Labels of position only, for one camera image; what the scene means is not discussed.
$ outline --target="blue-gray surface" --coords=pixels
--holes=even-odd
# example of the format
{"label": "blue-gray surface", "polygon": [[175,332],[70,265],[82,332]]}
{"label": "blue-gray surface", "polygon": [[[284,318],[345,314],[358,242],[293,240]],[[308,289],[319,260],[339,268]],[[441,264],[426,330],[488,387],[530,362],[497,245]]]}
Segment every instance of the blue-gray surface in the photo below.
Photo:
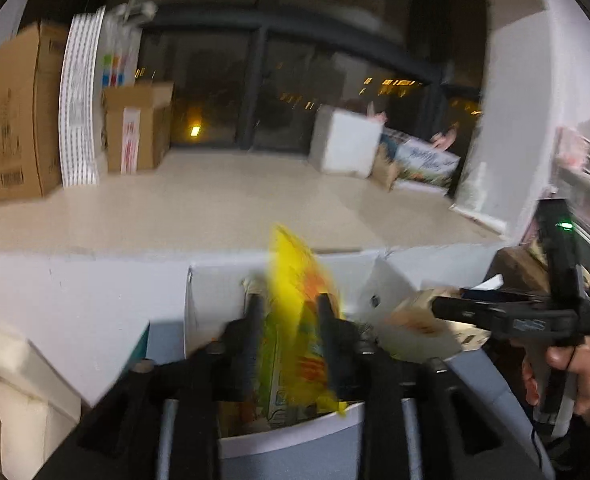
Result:
{"label": "blue-gray surface", "polygon": [[155,321],[148,330],[146,357],[158,365],[184,358],[184,321]]}
{"label": "blue-gray surface", "polygon": [[224,480],[354,480],[361,424],[269,453],[222,461]]}
{"label": "blue-gray surface", "polygon": [[[448,366],[494,412],[533,461],[537,462],[537,453],[530,440],[532,425],[510,387],[485,352],[462,352],[450,358]],[[554,479],[555,472],[548,455],[539,437],[536,439],[542,456],[542,472],[546,478]]]}

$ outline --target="barcode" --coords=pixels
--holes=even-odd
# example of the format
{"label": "barcode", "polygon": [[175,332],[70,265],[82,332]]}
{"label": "barcode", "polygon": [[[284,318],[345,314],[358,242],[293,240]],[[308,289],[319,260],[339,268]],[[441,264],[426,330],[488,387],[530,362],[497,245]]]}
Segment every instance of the barcode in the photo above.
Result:
{"label": "barcode", "polygon": [[3,187],[20,186],[23,183],[24,183],[24,172],[22,170],[9,171],[7,173],[2,173],[2,186]]}

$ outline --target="beige floor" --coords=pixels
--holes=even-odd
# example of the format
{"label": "beige floor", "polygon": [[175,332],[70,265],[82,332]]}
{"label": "beige floor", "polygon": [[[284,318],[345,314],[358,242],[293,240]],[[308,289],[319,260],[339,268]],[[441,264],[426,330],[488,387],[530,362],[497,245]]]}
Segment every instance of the beige floor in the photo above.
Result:
{"label": "beige floor", "polygon": [[171,151],[155,172],[0,205],[0,250],[264,250],[276,222],[320,250],[497,240],[449,205],[290,156]]}

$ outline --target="yellow bag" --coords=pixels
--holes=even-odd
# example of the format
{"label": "yellow bag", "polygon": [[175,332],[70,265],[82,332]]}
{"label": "yellow bag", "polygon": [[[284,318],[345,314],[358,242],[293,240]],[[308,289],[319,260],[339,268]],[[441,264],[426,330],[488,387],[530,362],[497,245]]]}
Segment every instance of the yellow bag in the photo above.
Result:
{"label": "yellow bag", "polygon": [[276,228],[273,243],[268,288],[280,333],[281,380],[288,403],[316,403],[320,413],[343,413],[345,403],[328,389],[316,309],[316,297],[328,294],[339,317],[337,293],[310,249],[286,228]]}

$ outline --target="white box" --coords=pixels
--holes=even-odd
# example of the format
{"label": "white box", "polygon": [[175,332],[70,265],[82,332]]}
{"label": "white box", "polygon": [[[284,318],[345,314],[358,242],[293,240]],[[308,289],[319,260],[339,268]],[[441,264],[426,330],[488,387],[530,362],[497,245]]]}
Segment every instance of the white box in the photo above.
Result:
{"label": "white box", "polygon": [[317,111],[308,161],[321,173],[370,175],[383,124],[361,114],[322,106]]}
{"label": "white box", "polygon": [[0,379],[79,422],[82,400],[23,337],[0,330]]}
{"label": "white box", "polygon": [[[371,322],[392,311],[425,280],[442,285],[478,285],[499,247],[457,244],[321,254],[318,259],[332,275],[346,317]],[[248,276],[267,272],[269,258],[268,253],[240,254],[191,266],[186,287],[186,355],[217,337],[227,322],[243,316],[242,282]],[[372,306],[374,296],[376,308]],[[359,420],[360,408],[355,406],[345,418],[333,413],[269,433],[223,438],[221,456],[283,449],[344,430]]]}
{"label": "white box", "polygon": [[77,425],[49,402],[0,380],[0,458],[8,480],[30,480]]}

